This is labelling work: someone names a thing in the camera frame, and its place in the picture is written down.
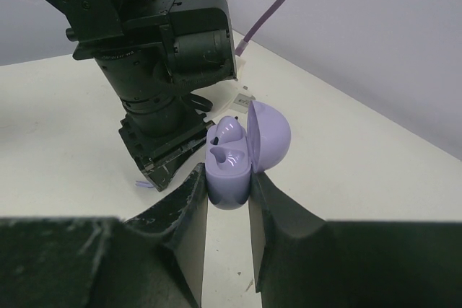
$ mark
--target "gray wall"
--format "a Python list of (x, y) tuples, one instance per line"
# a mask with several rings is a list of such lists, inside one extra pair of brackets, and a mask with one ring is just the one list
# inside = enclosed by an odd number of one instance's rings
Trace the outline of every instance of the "gray wall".
[[(230, 0), (234, 28), (272, 1)], [(462, 159), (462, 0), (289, 0), (256, 41)]]
[(72, 53), (68, 26), (44, 0), (0, 0), (0, 65)]

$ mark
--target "open lid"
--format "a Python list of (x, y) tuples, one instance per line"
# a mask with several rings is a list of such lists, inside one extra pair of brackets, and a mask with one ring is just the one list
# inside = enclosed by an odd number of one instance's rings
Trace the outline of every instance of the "open lid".
[(278, 110), (267, 104), (250, 102), (247, 132), (248, 152), (255, 173), (276, 166), (289, 151), (289, 122)]

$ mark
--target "purple container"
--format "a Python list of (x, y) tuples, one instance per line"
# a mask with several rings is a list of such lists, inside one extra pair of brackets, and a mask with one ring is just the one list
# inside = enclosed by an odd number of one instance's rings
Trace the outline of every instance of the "purple container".
[(210, 201), (220, 209), (236, 209), (248, 199), (250, 171), (271, 169), (290, 147), (290, 126), (278, 111), (250, 103), (248, 135), (233, 117), (223, 117), (207, 132), (205, 168)]

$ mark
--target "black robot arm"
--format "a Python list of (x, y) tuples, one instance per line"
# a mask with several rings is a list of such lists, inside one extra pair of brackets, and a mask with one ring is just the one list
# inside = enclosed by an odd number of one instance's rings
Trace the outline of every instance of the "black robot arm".
[(225, 0), (46, 0), (66, 15), (76, 60), (94, 58), (126, 110), (120, 134), (146, 178), (162, 190), (205, 142), (190, 94), (236, 77)]

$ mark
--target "white table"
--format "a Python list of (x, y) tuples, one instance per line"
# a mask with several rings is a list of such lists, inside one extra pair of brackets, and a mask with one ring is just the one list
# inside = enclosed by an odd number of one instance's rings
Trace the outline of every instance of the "white table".
[[(292, 127), (286, 159), (268, 172), (325, 219), (462, 220), (462, 163), (272, 52), (251, 43), (241, 82)], [(0, 67), (0, 216), (118, 216), (170, 189), (142, 180), (118, 135), (124, 116), (94, 61), (70, 56)], [(203, 307), (260, 307), (246, 207), (210, 205)]]

